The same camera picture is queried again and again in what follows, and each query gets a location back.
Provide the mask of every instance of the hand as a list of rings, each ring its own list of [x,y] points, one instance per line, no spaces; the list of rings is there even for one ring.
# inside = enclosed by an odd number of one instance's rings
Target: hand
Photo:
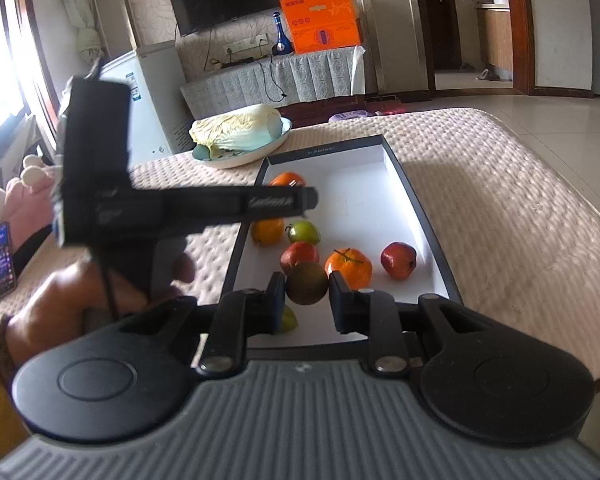
[[[174,279],[190,283],[195,276],[193,262],[183,254],[173,269]],[[147,297],[114,270],[111,286],[120,314],[133,314],[148,306]],[[172,287],[166,298],[179,296]],[[51,274],[14,316],[6,330],[6,344],[17,367],[33,356],[83,335],[84,311],[107,310],[102,275],[95,262],[77,262]]]

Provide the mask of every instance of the cardboard tray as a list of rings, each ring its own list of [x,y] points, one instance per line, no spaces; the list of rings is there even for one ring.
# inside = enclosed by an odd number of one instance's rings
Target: cardboard tray
[[[256,184],[266,184],[284,171],[304,177],[317,188],[318,207],[307,218],[320,230],[316,246],[324,264],[337,248],[356,248],[371,260],[370,288],[392,294],[396,301],[417,303],[426,292],[462,303],[445,255],[416,194],[383,136],[343,140],[294,152],[262,162]],[[285,219],[289,224],[293,219]],[[271,274],[280,269],[280,255],[288,247],[285,237],[270,247],[256,245],[250,225],[240,226],[222,293],[242,288],[264,289]],[[382,250],[391,242],[413,246],[417,267],[403,282],[389,278],[380,264]],[[311,346],[363,339],[358,333],[341,335],[331,317],[328,294],[318,303],[302,306],[286,298],[296,313],[298,327],[281,335],[257,335],[249,348]]]

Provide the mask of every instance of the blue bottle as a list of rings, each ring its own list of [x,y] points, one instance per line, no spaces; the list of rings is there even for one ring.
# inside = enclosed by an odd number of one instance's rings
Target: blue bottle
[[[278,29],[278,41],[271,49],[271,53],[274,56],[281,56],[282,54],[291,54],[294,51],[294,46],[286,36],[285,31],[282,29],[282,22],[280,21],[280,13],[273,13],[273,22],[276,24]]]

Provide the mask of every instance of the phone screen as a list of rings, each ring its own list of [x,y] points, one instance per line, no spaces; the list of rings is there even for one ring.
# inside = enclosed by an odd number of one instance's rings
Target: phone screen
[[[16,273],[11,259],[9,224],[0,224],[0,298],[16,288]]]

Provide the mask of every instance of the doorway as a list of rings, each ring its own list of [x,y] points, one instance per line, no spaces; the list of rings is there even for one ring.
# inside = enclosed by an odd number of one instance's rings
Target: doorway
[[[432,94],[529,94],[530,0],[419,0]]]

